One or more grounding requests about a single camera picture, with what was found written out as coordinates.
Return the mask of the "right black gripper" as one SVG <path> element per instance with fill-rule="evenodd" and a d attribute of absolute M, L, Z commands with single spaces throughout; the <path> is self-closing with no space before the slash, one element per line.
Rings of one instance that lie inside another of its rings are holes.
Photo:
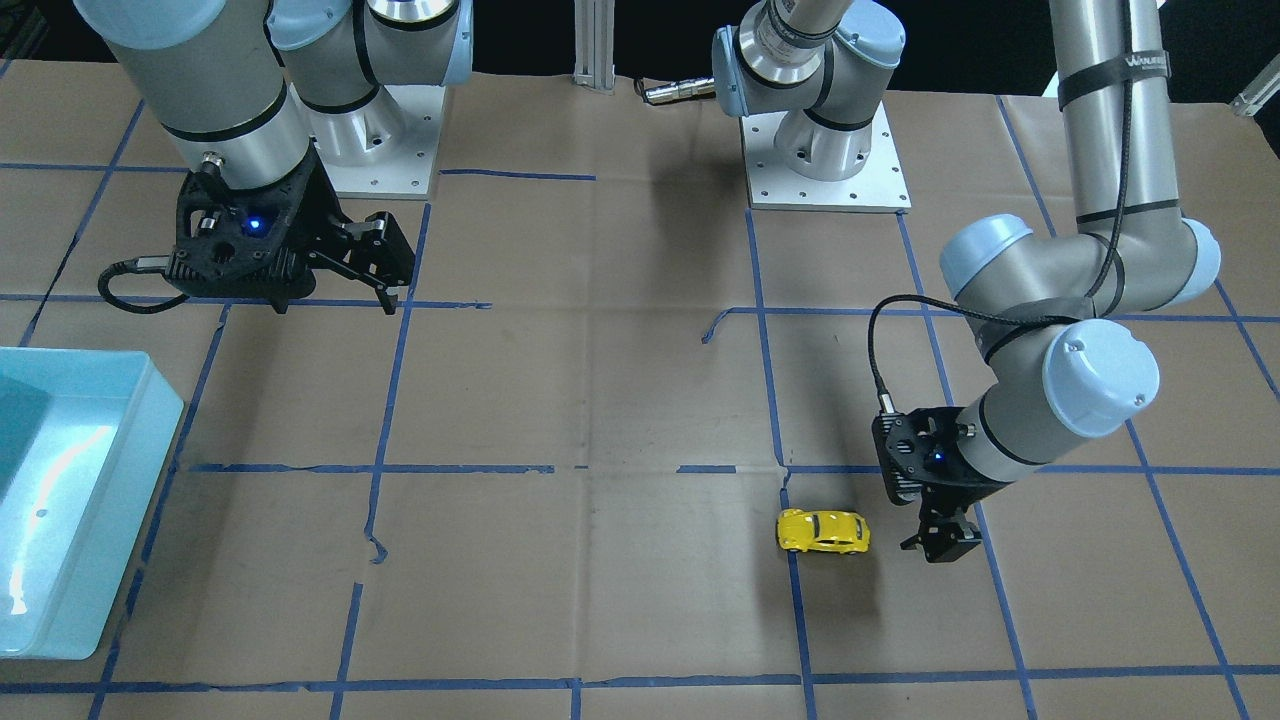
<path fill-rule="evenodd" d="M 265 299 L 278 313 L 316 287 L 315 269 L 372 288 L 393 316 L 398 288 L 412 281 L 415 255 L 396 218 L 376 211 L 346 223 L 316 151 L 279 181 L 233 190 L 229 161 L 206 152 L 177 201 L 175 247 L 165 279 L 202 299 Z"/>

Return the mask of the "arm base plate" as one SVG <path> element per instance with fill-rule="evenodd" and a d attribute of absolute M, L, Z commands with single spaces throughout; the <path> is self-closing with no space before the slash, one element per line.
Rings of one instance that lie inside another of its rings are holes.
<path fill-rule="evenodd" d="M 342 199 L 429 199 L 448 88 L 384 86 L 362 108 L 303 108 L 317 154 Z"/>
<path fill-rule="evenodd" d="M 913 206 L 884 105 L 852 132 L 804 111 L 740 119 L 748 195 L 758 210 L 897 213 Z"/>

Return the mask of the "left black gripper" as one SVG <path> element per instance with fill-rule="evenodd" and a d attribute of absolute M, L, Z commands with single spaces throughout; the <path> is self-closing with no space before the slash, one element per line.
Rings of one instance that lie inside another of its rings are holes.
<path fill-rule="evenodd" d="M 927 562 L 954 562 L 980 547 L 983 533 L 969 518 L 972 505 L 1002 483 L 980 474 L 960 452 L 965 437 L 955 406 L 881 413 L 873 442 L 892 503 L 922 501 L 919 527 L 900 543 L 920 550 Z"/>

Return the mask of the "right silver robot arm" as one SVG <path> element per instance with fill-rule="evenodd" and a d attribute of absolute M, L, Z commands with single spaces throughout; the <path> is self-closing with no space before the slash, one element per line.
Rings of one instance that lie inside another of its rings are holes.
<path fill-rule="evenodd" d="M 470 1 L 78 1 L 188 172 L 165 255 L 111 264 L 127 313 L 189 299 L 307 299 L 316 273 L 393 314 L 416 259 L 389 211 L 343 197 L 429 191 L 438 105 L 474 67 Z"/>

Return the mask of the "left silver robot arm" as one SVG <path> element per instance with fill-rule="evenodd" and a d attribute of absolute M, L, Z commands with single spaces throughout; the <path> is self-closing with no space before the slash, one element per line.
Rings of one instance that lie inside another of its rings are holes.
<path fill-rule="evenodd" d="M 1157 396 L 1155 355 L 1115 313 L 1181 304 L 1217 278 L 1211 231 L 1183 214 L 1169 113 L 1169 55 L 1152 1 L 1053 1 L 1059 110 L 1076 233 L 1039 237 L 1019 217 L 972 223 L 940 268 L 996 382 L 966 407 L 900 413 L 867 350 L 879 414 L 870 432 L 886 492 L 918 502 L 904 541 L 929 562 L 982 542 L 966 511 L 996 491 L 1123 427 Z M 713 82 L 732 117 L 785 111 L 776 147 L 815 181 L 855 176 L 856 152 L 904 46 L 876 3 L 760 1 L 719 29 Z"/>

